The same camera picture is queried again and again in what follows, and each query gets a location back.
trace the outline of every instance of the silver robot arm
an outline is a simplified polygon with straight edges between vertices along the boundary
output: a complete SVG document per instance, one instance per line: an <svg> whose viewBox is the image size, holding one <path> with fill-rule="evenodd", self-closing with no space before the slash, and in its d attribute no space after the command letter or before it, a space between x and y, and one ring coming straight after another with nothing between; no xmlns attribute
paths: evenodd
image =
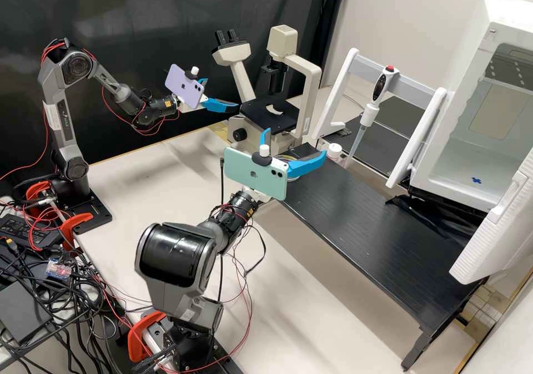
<svg viewBox="0 0 533 374"><path fill-rule="evenodd" d="M176 113L179 104L173 95L144 101L127 84L116 81L87 50L70 44L67 38L51 43L45 49L37 79L54 141L52 160L61 176L71 183L66 185L69 196L81 198L89 194L89 166L76 142L65 90L89 78L95 78L111 93L116 104L135 119L133 125L150 125L159 117Z"/></svg>

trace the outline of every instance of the black curtain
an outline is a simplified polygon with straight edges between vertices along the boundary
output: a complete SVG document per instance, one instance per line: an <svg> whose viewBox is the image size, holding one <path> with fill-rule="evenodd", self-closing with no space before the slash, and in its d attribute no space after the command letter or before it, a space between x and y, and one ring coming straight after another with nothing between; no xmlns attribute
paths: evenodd
<svg viewBox="0 0 533 374"><path fill-rule="evenodd" d="M172 63L182 68L196 65L200 76L209 78L207 95L237 102L229 68L217 66L211 56L216 29L234 28L250 42L252 56L245 66L260 92L260 66L266 57L271 26L283 23L297 29L298 53L323 65L317 56L325 56L326 44L317 40L329 39L334 24L334 16L324 14L328 12L327 0L0 1L0 175L32 162L43 149L42 92L37 73L41 51L53 38L66 36L86 47L119 81L136 89L147 87L155 96L168 93L164 80ZM289 78L288 82L288 95L301 92L301 79ZM69 88L67 98L79 147L89 163L226 118L202 109L165 123L157 136L148 138L136 134L105 109L96 81L82 81ZM34 168L9 176L0 191L5 194L10 184L51 171L47 152Z"/></svg>

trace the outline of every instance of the table leg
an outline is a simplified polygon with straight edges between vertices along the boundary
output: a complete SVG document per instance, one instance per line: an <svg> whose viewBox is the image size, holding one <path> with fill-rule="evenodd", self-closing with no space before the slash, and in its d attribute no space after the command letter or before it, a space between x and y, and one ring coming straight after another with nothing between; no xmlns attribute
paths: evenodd
<svg viewBox="0 0 533 374"><path fill-rule="evenodd" d="M416 360L420 357L422 352L429 346L433 341L433 338L426 333L422 333L415 342L413 348L409 351L407 356L401 362L401 366L404 371L407 371L415 363Z"/></svg>

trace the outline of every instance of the white bottle cap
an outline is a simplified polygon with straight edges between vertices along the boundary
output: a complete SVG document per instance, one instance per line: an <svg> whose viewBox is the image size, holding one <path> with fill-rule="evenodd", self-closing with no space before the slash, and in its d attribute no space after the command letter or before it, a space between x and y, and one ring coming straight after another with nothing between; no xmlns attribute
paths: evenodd
<svg viewBox="0 0 533 374"><path fill-rule="evenodd" d="M259 155L266 158L270 155L270 147L266 144L259 146Z"/></svg>
<svg viewBox="0 0 533 374"><path fill-rule="evenodd" d="M330 159L338 159L340 156L340 153L343 151L343 147L339 144L329 144L328 147L328 158Z"/></svg>

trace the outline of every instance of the white tabletop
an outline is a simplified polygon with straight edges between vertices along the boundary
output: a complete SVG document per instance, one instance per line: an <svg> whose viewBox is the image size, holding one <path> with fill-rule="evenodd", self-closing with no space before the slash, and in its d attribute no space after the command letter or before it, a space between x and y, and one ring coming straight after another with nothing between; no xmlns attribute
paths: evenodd
<svg viewBox="0 0 533 374"><path fill-rule="evenodd" d="M202 129L91 166L90 186L113 214L113 221L77 240L105 281L149 300L145 282L134 271L139 237L154 222L195 225L205 220L220 203L219 157L226 146L209 129ZM239 188L225 179L225 200ZM399 372L399 358L257 227L267 253L248 278L254 303L252 327L246 344L234 355L243 372ZM261 244L252 231L239 246L238 258L250 267L261 254ZM223 300L239 291L229 258L224 268ZM217 263L207 297L215 297L218 271ZM128 309L140 305L127 301ZM129 318L136 322L140 313ZM242 299L224 306L216 337L227 351L241 340L246 323Z"/></svg>

